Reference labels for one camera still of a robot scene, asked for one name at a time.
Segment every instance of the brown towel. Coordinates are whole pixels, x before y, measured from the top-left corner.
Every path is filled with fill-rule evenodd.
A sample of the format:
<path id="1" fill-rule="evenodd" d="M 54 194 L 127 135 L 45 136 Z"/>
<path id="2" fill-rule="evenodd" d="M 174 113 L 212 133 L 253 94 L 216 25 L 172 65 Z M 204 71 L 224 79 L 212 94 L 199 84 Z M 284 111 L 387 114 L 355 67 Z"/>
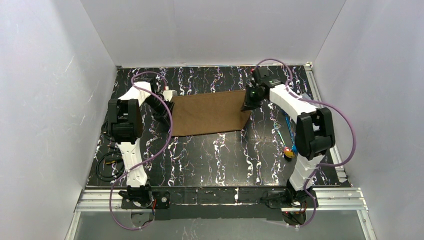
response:
<path id="1" fill-rule="evenodd" d="M 241 130 L 251 111 L 241 112 L 244 90 L 175 96 L 172 136 L 191 136 Z"/>

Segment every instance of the white panel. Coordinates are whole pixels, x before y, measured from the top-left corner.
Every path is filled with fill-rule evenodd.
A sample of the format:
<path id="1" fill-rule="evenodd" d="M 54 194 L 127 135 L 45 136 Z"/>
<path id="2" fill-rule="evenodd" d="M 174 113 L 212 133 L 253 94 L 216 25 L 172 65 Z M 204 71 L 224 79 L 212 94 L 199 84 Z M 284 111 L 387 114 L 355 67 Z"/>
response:
<path id="1" fill-rule="evenodd" d="M 305 63 L 345 0 L 82 0 L 124 67 Z"/>
<path id="2" fill-rule="evenodd" d="M 0 3 L 1 239 L 64 239 L 115 75 L 79 0 Z"/>
<path id="3" fill-rule="evenodd" d="M 422 0 L 348 0 L 314 65 L 322 98 L 356 127 L 346 171 L 378 239 L 423 238 L 423 16 Z M 346 157 L 351 134 L 335 124 Z"/>

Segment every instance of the gray wall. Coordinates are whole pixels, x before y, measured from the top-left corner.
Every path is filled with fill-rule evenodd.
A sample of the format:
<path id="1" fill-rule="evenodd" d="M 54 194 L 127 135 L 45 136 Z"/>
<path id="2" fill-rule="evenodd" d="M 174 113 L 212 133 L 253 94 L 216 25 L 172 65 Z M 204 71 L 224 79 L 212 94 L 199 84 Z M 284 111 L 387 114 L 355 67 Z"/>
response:
<path id="1" fill-rule="evenodd" d="M 346 166 L 379 239 L 422 239 L 424 228 L 424 2 L 347 0 L 315 61 L 327 102 L 356 127 Z M 336 122 L 342 155 L 351 134 Z"/>
<path id="2" fill-rule="evenodd" d="M 81 0 L 115 65 L 313 61 L 345 0 Z"/>
<path id="3" fill-rule="evenodd" d="M 1 239 L 65 237 L 115 75 L 79 0 L 1 1 Z"/>

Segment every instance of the marble surface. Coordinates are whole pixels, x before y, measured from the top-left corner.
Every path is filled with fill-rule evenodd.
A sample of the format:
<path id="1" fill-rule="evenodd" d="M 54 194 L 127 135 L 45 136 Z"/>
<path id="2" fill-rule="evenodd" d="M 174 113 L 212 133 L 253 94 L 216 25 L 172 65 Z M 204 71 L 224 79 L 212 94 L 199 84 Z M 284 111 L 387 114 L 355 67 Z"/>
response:
<path id="1" fill-rule="evenodd" d="M 298 94 L 313 98 L 305 68 L 302 65 L 290 67 L 294 75 L 292 89 Z M 193 95 L 242 90 L 250 79 L 251 68 L 217 66 L 118 69 L 111 98 L 118 98 L 128 91 L 131 77 L 143 71 L 160 72 L 166 77 L 170 89 L 176 90 L 179 95 Z M 288 73 L 281 66 L 268 68 L 281 79 L 287 79 Z M 145 160 L 162 148 L 167 138 L 167 129 L 153 120 L 152 111 L 146 104 L 142 106 L 141 114 L 144 127 L 140 150 Z M 241 131 L 175 137 L 162 155 L 144 166 L 150 184 L 163 187 L 285 186 L 296 161 L 287 161 L 282 157 L 283 143 L 275 126 L 279 128 L 284 142 L 291 147 L 292 139 L 282 110 L 266 101 L 261 108 L 252 111 L 249 121 Z M 111 185 L 110 182 L 98 180 L 94 170 L 98 160 L 111 151 L 108 147 L 110 144 L 107 137 L 100 136 L 87 180 L 88 187 Z M 323 161 L 333 163 L 329 155 Z M 100 165 L 100 171 L 106 168 L 110 167 Z M 110 170 L 105 171 L 107 175 L 111 173 Z M 118 184 L 125 186 L 125 181 Z M 337 186 L 340 182 L 333 168 L 324 167 L 316 174 L 314 184 Z"/>

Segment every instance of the white wall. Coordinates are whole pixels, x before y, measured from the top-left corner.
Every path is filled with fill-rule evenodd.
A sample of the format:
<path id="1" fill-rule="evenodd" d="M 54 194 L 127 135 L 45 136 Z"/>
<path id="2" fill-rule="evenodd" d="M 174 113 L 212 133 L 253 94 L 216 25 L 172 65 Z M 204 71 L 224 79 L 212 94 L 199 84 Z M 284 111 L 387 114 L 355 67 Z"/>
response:
<path id="1" fill-rule="evenodd" d="M 81 0 L 115 65 L 313 61 L 345 0 Z"/>
<path id="2" fill-rule="evenodd" d="M 323 99 L 356 127 L 346 166 L 378 239 L 422 239 L 424 2 L 347 0 L 313 67 Z M 336 122 L 346 157 L 351 136 Z"/>
<path id="3" fill-rule="evenodd" d="M 0 3 L 0 238 L 63 239 L 115 66 L 79 0 Z"/>

